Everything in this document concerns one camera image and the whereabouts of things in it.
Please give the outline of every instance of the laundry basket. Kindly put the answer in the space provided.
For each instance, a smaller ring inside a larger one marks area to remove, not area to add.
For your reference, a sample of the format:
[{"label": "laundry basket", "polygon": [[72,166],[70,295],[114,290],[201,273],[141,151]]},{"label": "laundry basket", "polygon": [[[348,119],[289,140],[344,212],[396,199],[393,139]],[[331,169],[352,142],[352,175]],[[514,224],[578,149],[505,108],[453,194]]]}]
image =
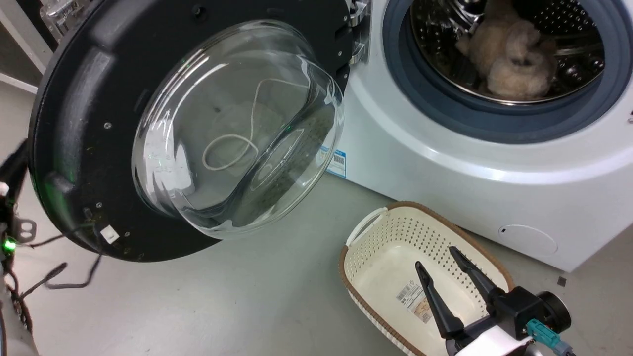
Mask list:
[{"label": "laundry basket", "polygon": [[459,248],[500,288],[514,282],[508,271],[469,235],[427,207],[398,202],[367,215],[341,253],[343,283],[358,307],[410,356],[446,356],[415,270],[420,261],[464,325],[487,315],[486,304],[448,250]]}]

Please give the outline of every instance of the basket handle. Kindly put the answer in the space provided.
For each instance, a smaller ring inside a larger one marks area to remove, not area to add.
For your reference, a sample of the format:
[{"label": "basket handle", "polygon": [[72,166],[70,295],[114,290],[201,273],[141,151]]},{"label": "basket handle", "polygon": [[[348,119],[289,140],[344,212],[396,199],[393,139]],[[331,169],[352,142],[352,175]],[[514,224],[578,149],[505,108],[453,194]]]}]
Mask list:
[{"label": "basket handle", "polygon": [[352,233],[349,235],[347,242],[345,242],[345,245],[350,247],[354,241],[365,233],[365,231],[368,231],[372,226],[374,226],[380,220],[377,219],[378,216],[382,214],[382,212],[386,211],[387,208],[383,207],[369,213],[363,220],[361,220],[361,222],[358,223],[358,225],[356,225]]}]

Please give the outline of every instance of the barcode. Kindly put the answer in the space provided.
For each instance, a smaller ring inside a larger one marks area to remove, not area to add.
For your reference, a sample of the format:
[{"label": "barcode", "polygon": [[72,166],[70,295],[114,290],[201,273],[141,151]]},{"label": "barcode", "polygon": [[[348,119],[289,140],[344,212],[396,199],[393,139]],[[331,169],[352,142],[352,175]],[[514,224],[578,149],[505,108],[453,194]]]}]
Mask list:
[{"label": "barcode", "polygon": [[396,297],[399,301],[402,301],[405,295],[407,295],[411,291],[411,285],[407,285],[400,291],[400,294]]}]

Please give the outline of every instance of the green light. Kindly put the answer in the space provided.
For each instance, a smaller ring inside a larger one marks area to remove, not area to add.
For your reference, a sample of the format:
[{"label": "green light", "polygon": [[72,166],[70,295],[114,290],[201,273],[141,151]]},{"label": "green light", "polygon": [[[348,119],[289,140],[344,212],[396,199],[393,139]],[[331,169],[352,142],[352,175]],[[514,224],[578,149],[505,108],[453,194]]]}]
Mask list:
[{"label": "green light", "polygon": [[4,248],[9,250],[9,251],[15,251],[15,247],[16,247],[15,242],[13,242],[11,240],[6,240],[4,242]]}]

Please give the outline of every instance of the teal connector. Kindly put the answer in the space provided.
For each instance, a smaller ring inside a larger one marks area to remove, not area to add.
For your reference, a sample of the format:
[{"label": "teal connector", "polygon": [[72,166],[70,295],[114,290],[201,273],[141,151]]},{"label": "teal connector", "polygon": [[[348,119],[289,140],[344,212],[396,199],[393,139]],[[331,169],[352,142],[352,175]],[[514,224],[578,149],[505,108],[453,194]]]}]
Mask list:
[{"label": "teal connector", "polygon": [[550,330],[536,319],[527,323],[527,334],[537,342],[549,347],[558,356],[573,355],[572,347],[560,339],[560,335]]}]

